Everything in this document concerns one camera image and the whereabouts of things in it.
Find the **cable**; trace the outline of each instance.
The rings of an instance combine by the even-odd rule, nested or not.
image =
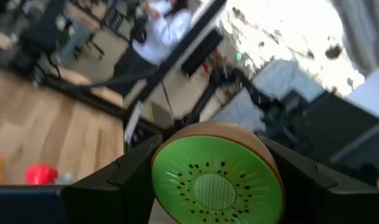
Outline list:
[[[46,76],[47,75],[47,72],[45,72],[45,70],[37,63],[36,65],[35,65],[39,70],[40,70],[40,72],[42,72],[42,74],[44,75],[44,76]]]
[[[48,63],[51,64],[51,66],[53,66],[54,69],[57,71],[58,78],[62,78],[62,75],[60,74],[60,70],[59,70],[58,65],[54,64],[50,55],[47,55],[47,60],[48,60]]]
[[[156,71],[156,69],[151,70],[150,72],[125,75],[123,77],[116,77],[116,78],[112,78],[112,79],[110,79],[108,81],[105,81],[105,82],[94,83],[94,84],[89,84],[89,85],[75,85],[75,84],[64,85],[64,84],[62,84],[60,87],[64,88],[64,89],[78,89],[78,90],[81,90],[81,89],[96,88],[96,87],[113,85],[113,84],[133,82],[133,81],[138,81],[138,80],[142,80],[142,79],[151,77],[151,76],[154,75],[155,71]]]

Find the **person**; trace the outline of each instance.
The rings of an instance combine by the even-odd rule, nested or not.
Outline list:
[[[192,12],[188,0],[145,2],[141,9],[149,18],[146,25],[147,39],[143,44],[133,40],[115,64],[113,78],[155,71],[190,29]],[[147,82],[155,82],[155,77],[147,78]],[[116,83],[108,87],[125,97],[135,84]]]

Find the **red object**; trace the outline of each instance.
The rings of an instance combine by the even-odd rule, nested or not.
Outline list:
[[[225,96],[229,97],[229,99],[232,98],[232,92],[229,90],[225,91]]]
[[[207,63],[203,63],[202,67],[203,67],[205,73],[208,74],[208,65],[207,65]]]
[[[58,178],[58,171],[48,165],[38,164],[26,171],[27,184],[54,184]]]

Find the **black pants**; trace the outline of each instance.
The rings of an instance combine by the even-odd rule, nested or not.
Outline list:
[[[143,73],[151,73],[156,69],[156,65],[153,65],[143,59],[141,56],[135,52],[135,50],[130,46],[127,48],[125,53],[120,57],[115,65],[113,71],[113,78],[125,76],[125,75],[136,75]],[[147,82],[154,82],[154,77],[149,77],[146,79]],[[126,97],[129,92],[134,88],[137,81],[134,82],[124,82],[119,84],[108,85],[108,87],[118,93],[121,96]]]

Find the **red ball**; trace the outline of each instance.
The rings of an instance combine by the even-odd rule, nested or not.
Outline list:
[[[48,165],[38,164],[26,170],[27,184],[54,184],[58,178],[58,171]]]

